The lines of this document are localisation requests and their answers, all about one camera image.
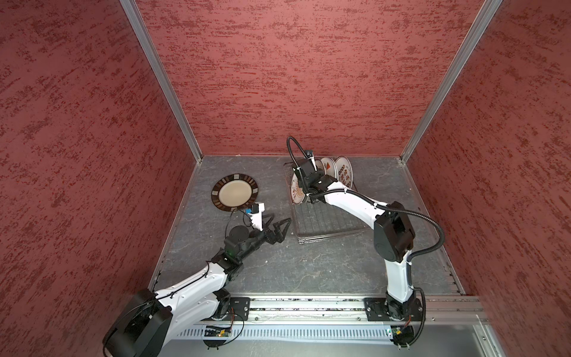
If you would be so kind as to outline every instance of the decorated plate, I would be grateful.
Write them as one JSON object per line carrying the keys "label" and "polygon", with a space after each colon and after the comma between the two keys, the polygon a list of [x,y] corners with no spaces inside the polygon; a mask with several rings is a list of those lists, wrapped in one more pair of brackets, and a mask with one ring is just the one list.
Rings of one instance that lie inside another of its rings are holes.
{"label": "decorated plate", "polygon": [[291,178],[289,194],[291,196],[291,202],[294,204],[299,204],[305,199],[305,193],[303,193],[303,190],[299,187],[299,182],[297,182],[297,176],[295,174]]}
{"label": "decorated plate", "polygon": [[345,186],[351,188],[351,184],[353,183],[353,169],[351,168],[349,159],[345,156],[339,156],[337,160],[335,160],[335,166],[337,179]]}
{"label": "decorated plate", "polygon": [[335,161],[333,161],[331,158],[322,158],[321,162],[325,168],[325,174],[337,178],[337,168],[335,167]]}
{"label": "decorated plate", "polygon": [[232,174],[216,182],[212,188],[212,203],[223,211],[241,210],[251,206],[258,197],[258,184],[248,175]]}

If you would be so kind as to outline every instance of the dish rack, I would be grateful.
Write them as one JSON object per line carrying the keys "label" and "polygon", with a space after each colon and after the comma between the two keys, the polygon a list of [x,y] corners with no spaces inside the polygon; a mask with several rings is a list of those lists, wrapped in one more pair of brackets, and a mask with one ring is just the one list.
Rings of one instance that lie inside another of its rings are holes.
{"label": "dish rack", "polygon": [[323,202],[294,204],[291,199],[293,163],[284,164],[284,178],[291,206],[293,230],[300,244],[320,242],[338,236],[359,235],[369,228],[362,220]]}

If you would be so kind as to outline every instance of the red wall panel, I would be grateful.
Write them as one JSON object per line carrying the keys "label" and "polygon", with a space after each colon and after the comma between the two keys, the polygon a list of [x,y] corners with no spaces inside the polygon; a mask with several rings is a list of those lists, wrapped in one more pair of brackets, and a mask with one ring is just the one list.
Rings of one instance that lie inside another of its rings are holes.
{"label": "red wall panel", "polygon": [[205,154],[397,156],[482,0],[137,4]]}
{"label": "red wall panel", "polygon": [[571,354],[570,17],[504,0],[409,161],[511,356]]}
{"label": "red wall panel", "polygon": [[98,356],[194,159],[118,1],[4,1],[0,28],[0,355]]}

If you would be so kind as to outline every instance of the metal bracket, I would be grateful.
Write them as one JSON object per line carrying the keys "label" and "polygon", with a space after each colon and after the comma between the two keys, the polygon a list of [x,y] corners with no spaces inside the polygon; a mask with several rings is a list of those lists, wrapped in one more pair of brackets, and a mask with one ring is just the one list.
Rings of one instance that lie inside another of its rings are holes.
{"label": "metal bracket", "polygon": [[[395,322],[387,313],[387,300],[386,298],[364,298],[365,312],[367,313],[367,321],[383,321]],[[411,306],[411,321],[419,322],[422,320],[422,306],[418,299],[412,302]]]}
{"label": "metal bracket", "polygon": [[[250,298],[234,298],[233,296],[231,296],[228,310],[230,310],[231,308],[234,309],[234,314],[240,315],[244,319],[244,321],[247,321],[248,315],[250,314]],[[230,321],[231,318],[232,315],[227,314],[221,320],[213,320],[212,318],[208,318],[203,321]]]}

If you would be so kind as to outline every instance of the ceramic plate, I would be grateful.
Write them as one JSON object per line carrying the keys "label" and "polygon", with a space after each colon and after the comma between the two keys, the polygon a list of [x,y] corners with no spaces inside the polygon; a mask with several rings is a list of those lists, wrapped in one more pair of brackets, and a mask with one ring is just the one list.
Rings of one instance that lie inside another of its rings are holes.
{"label": "ceramic plate", "polygon": [[258,197],[258,184],[248,175],[228,175],[212,188],[212,203],[223,211],[241,210],[251,206]]}
{"label": "ceramic plate", "polygon": [[323,162],[320,159],[315,159],[315,167],[325,172],[325,167],[323,167]]}
{"label": "ceramic plate", "polygon": [[299,187],[297,176],[295,174],[291,178],[291,187],[289,189],[289,194],[291,195],[291,202],[294,204],[299,204],[305,199],[305,193],[303,193],[303,190],[301,187]]}
{"label": "ceramic plate", "polygon": [[337,169],[337,179],[345,186],[351,188],[353,183],[353,169],[351,168],[351,163],[349,159],[345,156],[339,156],[335,160],[335,166]]}
{"label": "ceramic plate", "polygon": [[337,168],[335,167],[335,161],[333,161],[331,158],[323,158],[321,159],[321,162],[325,168],[325,174],[337,178]]}

